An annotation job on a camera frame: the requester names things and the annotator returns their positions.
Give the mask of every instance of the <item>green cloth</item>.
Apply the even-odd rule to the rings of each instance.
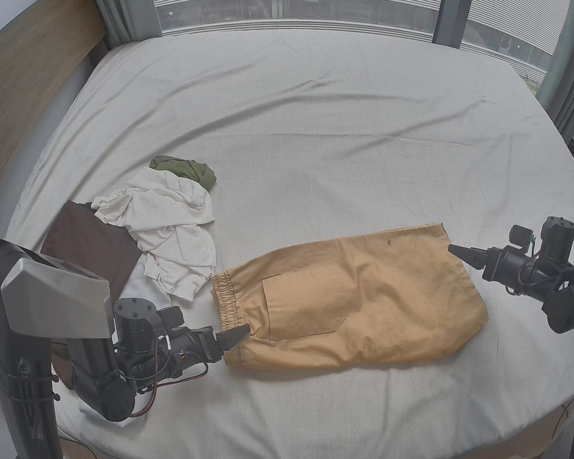
[[[206,190],[215,185],[217,177],[207,164],[199,164],[193,160],[158,155],[151,160],[149,166],[153,170],[168,170],[169,172],[198,182]]]

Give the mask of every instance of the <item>brown cloth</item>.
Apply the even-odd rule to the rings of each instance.
[[[222,329],[251,325],[224,356],[258,369],[441,359],[487,322],[442,225],[307,243],[213,276]]]
[[[40,253],[87,269],[106,279],[115,302],[141,256],[127,229],[105,225],[91,208],[68,201],[49,228]],[[51,363],[72,389],[72,362],[64,340],[51,342]]]

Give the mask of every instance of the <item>wooden headboard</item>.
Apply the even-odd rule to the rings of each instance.
[[[95,0],[38,0],[0,31],[0,178],[53,94],[107,34]]]

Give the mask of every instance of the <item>bed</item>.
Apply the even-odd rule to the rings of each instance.
[[[157,154],[217,175],[217,272],[308,241],[442,222],[503,246],[513,224],[574,222],[574,160],[508,64],[358,33],[265,30],[110,51],[38,159],[7,239],[38,248],[67,200],[123,187]],[[574,247],[571,260],[574,263]],[[453,356],[399,367],[209,375],[158,392],[145,420],[92,420],[61,383],[62,432],[120,459],[440,459],[499,442],[574,396],[574,331],[468,273],[489,322]],[[179,302],[220,328],[206,285]]]

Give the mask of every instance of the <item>building exterior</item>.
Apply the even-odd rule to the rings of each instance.
[[[301,27],[431,41],[440,0],[154,0],[164,35]],[[472,0],[462,49],[542,81],[569,0]]]

